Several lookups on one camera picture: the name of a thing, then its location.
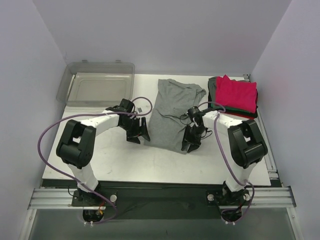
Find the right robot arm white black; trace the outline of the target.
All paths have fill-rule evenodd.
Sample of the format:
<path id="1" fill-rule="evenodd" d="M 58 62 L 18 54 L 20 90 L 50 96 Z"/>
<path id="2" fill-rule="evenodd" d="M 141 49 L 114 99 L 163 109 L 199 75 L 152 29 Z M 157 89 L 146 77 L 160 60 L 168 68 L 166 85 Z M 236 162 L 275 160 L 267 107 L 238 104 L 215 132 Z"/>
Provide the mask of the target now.
<path id="1" fill-rule="evenodd" d="M 268 147 L 262 133 L 253 119 L 240 120 L 218 110 L 190 108 L 187 117 L 191 123 L 185 127 L 182 150 L 191 153 L 201 146 L 202 134 L 213 131 L 218 148 L 230 176 L 225 180 L 227 188 L 221 192 L 222 200 L 233 204 L 240 197 L 240 190 L 249 184 L 254 167 L 267 155 Z M 231 160 L 223 150 L 219 133 L 228 137 Z"/>

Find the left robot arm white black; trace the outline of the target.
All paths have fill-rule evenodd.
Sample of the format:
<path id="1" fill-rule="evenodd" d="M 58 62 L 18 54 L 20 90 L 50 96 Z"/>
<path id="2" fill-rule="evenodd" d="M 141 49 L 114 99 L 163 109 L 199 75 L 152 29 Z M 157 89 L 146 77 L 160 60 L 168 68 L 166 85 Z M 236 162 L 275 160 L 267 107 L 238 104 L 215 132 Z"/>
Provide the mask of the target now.
<path id="1" fill-rule="evenodd" d="M 140 137 L 151 140 L 144 116 L 106 109 L 92 118 L 68 120 L 56 148 L 56 155 L 71 169 L 78 189 L 84 191 L 83 200 L 90 206 L 101 201 L 101 193 L 97 190 L 99 181 L 91 166 L 96 137 L 116 127 L 126 131 L 128 142 L 139 144 Z"/>

